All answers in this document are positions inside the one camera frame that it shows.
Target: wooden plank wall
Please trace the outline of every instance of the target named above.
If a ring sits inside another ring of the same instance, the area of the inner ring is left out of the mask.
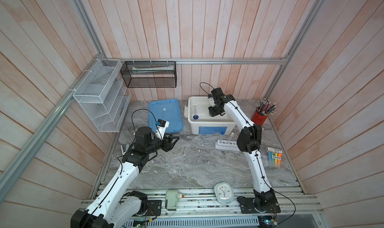
[[[0,0],[0,172],[97,54],[70,0]],[[0,205],[4,227],[69,227],[111,138],[74,103]]]
[[[383,1],[327,0],[270,98],[333,227],[384,226]]]
[[[285,56],[315,0],[82,0],[107,57]],[[134,88],[133,99],[265,95],[278,65],[177,65],[177,87]]]

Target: box label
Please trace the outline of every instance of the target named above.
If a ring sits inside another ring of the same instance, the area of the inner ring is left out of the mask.
[[[282,149],[280,149],[280,148],[274,148],[274,147],[269,147],[269,146],[268,146],[268,151],[269,151],[269,152],[273,152],[273,153],[280,153],[280,154],[283,153]]]
[[[225,134],[227,127],[199,127],[199,134]]]

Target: white label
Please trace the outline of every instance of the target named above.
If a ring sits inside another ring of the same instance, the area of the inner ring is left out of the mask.
[[[273,153],[280,153],[280,154],[283,153],[282,149],[280,149],[280,148],[273,148],[273,147],[268,147],[268,151],[269,152],[273,152]]]

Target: alarm clock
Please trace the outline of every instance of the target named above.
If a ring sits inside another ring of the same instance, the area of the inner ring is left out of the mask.
[[[235,193],[230,184],[227,182],[217,183],[214,187],[217,202],[223,205],[227,205],[235,198]]]

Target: black cable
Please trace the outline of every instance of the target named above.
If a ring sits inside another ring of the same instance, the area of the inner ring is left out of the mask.
[[[239,202],[240,205],[245,206],[245,204],[244,204],[242,201],[240,201],[239,198],[246,199],[247,197],[237,197],[237,198],[236,198],[237,202]]]
[[[247,121],[247,119],[241,114],[241,112],[240,112],[240,110],[239,110],[239,107],[236,107],[234,104],[231,103],[231,101],[228,101],[228,103],[230,103],[231,105],[233,105],[233,106],[235,107],[235,109],[239,112],[239,114],[243,117],[243,119],[245,120],[245,122],[246,122],[247,124],[250,125],[250,123]]]
[[[125,153],[127,153],[128,151],[130,151],[131,149],[132,149],[132,146],[134,145],[134,141],[135,141],[135,139],[136,139],[136,137],[135,138],[133,138],[133,141],[132,141],[132,143],[131,143],[131,145],[128,147],[128,149],[125,151]]]
[[[121,161],[120,161],[120,164],[121,164],[121,170],[120,170],[120,174],[121,174],[121,172],[122,172],[122,162],[121,162]],[[99,203],[99,205],[100,205],[101,203],[103,203],[103,201],[105,200],[105,198],[107,198],[109,192],[111,192],[113,186],[116,184],[116,181],[117,181],[118,179],[119,179],[119,178],[117,178],[117,179],[115,180],[115,182],[113,183],[112,187],[109,189],[107,195],[104,196],[104,198],[101,200],[101,202]],[[97,208],[98,208],[98,207],[96,207],[96,208],[94,209],[94,211],[88,216],[88,218],[85,220],[85,222],[83,223],[83,226],[82,226],[81,228],[84,228],[84,225],[87,223],[87,221],[89,220],[89,218],[93,215],[93,213],[97,210]]]
[[[87,223],[87,221],[89,220],[89,218],[93,215],[93,213],[97,210],[98,207],[96,207],[96,209],[94,209],[94,211],[87,217],[87,219],[85,220],[85,222],[83,223],[83,226],[81,228],[84,228],[84,225]]]
[[[127,193],[125,193],[124,195],[122,195],[122,197],[120,198],[120,201],[119,201],[120,204],[121,204],[121,199],[122,199],[124,196],[128,195],[129,193],[131,193],[131,192],[127,192]]]
[[[121,164],[121,170],[120,170],[120,174],[121,174],[121,172],[122,172],[122,162],[121,162],[121,160],[119,158],[117,158],[117,159],[118,159],[118,161],[120,161],[120,164]]]
[[[135,129],[135,125],[134,125],[134,123],[133,123],[133,114],[134,114],[136,111],[139,111],[139,110],[148,110],[148,109],[138,109],[138,110],[133,111],[133,113],[132,113],[132,115],[131,115],[131,121],[132,121],[133,129],[134,129],[135,131],[136,131],[136,129]],[[156,121],[155,115],[152,113],[151,110],[148,110],[148,111],[151,112],[153,118],[155,119],[155,125],[156,125],[156,122],[157,122],[157,121]],[[157,125],[156,125],[156,129],[157,129],[157,131],[158,131],[159,134],[160,134],[160,130],[159,130],[159,128],[157,127]]]
[[[245,122],[246,122],[247,124],[249,124],[249,122],[247,121],[247,119],[244,118],[244,116],[241,114],[240,110],[238,110],[238,107],[236,107],[234,104],[232,104],[231,101],[228,101],[228,102],[229,102],[231,105],[233,105],[233,106],[235,107],[235,109],[240,113],[240,115],[243,117],[243,119],[245,120]],[[255,134],[256,134],[256,133],[255,133],[255,128],[254,128],[253,126],[252,126],[252,129],[253,129],[253,139],[255,139],[255,144],[258,144],[258,143],[256,142],[256,137],[255,137]],[[262,178],[263,178],[265,184],[266,184],[271,190],[273,190],[274,192],[276,192],[276,193],[278,193],[278,194],[284,196],[284,197],[287,198],[289,201],[291,201],[292,204],[293,204],[293,206],[295,207],[295,210],[293,211],[293,213],[292,213],[288,218],[286,218],[286,219],[283,220],[282,222],[279,222],[279,224],[281,224],[281,223],[283,223],[284,221],[286,221],[286,220],[288,220],[289,218],[291,218],[291,217],[295,214],[295,212],[296,212],[296,206],[295,206],[295,203],[294,203],[290,198],[288,198],[288,197],[286,197],[285,195],[283,195],[283,194],[281,194],[281,193],[275,191],[274,189],[272,189],[272,187],[270,187],[270,186],[268,185],[268,183],[265,181],[265,178],[264,178],[264,177],[266,177],[266,174],[265,174],[265,176],[263,176],[262,167],[261,167],[261,165],[260,165],[259,159],[258,159],[257,157],[256,157],[256,159],[257,159],[257,163],[259,164],[260,173],[262,174]]]
[[[155,157],[157,156],[157,154],[158,154],[158,153],[157,153],[157,151],[156,151],[156,155],[155,155],[154,157],[152,157],[151,159],[149,159],[148,162],[151,161],[151,160],[153,160],[153,158],[155,158]]]
[[[207,84],[207,85],[211,86],[211,87],[214,89],[214,87],[213,87],[212,85],[210,85],[209,83],[201,82],[201,83],[200,83],[200,88],[201,88],[204,92],[206,92],[207,94],[209,94],[209,93],[203,89],[203,87],[201,86],[201,84]]]
[[[151,206],[147,206],[147,213],[146,213],[146,217],[145,217],[144,221],[136,221],[138,225],[144,225],[145,223],[151,222],[157,218],[157,216],[152,212],[152,208],[151,208],[151,213],[155,218],[150,218],[148,220],[146,219],[148,212],[149,212],[149,208],[151,208]]]

